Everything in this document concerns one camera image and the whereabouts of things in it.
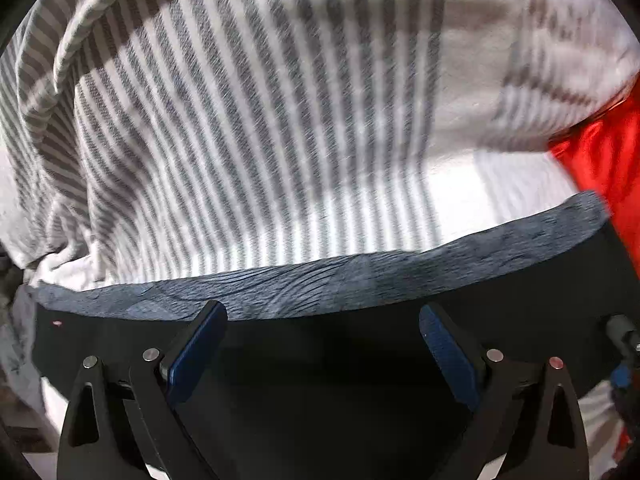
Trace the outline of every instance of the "white fabric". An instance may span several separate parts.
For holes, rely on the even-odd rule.
[[[74,289],[426,251],[575,192],[609,0],[39,0],[0,58],[0,238]]]

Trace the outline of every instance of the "red cloth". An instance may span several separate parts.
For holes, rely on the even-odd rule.
[[[640,84],[622,104],[550,148],[579,189],[606,201],[640,275]]]

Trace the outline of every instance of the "metal screw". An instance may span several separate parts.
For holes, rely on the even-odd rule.
[[[85,368],[93,368],[98,362],[98,358],[95,355],[90,355],[89,357],[85,357],[84,361],[82,361],[82,366]]]
[[[147,348],[143,352],[142,358],[150,363],[151,361],[155,361],[156,359],[158,359],[159,355],[160,351],[157,348]]]
[[[499,363],[504,359],[504,354],[495,348],[491,348],[491,350],[486,351],[486,357],[489,361]]]
[[[555,368],[556,370],[562,370],[562,368],[564,368],[564,363],[562,362],[562,359],[559,357],[552,357],[551,359],[549,359],[549,364],[551,365],[552,368]]]

